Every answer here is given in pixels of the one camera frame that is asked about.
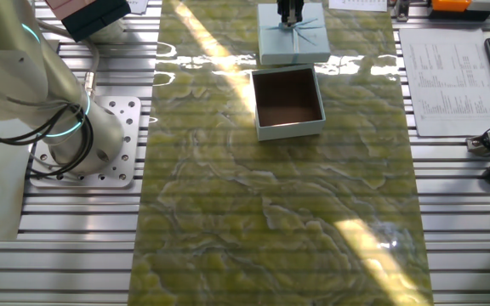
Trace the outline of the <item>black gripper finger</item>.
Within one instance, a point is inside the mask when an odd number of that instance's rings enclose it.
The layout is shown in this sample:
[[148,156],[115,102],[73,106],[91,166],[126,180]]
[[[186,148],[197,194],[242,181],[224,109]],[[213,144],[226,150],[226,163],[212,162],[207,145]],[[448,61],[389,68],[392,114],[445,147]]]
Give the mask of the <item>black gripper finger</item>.
[[287,23],[290,15],[290,0],[277,0],[277,13],[281,16],[281,22]]
[[293,26],[303,20],[304,0],[290,0],[290,25]]

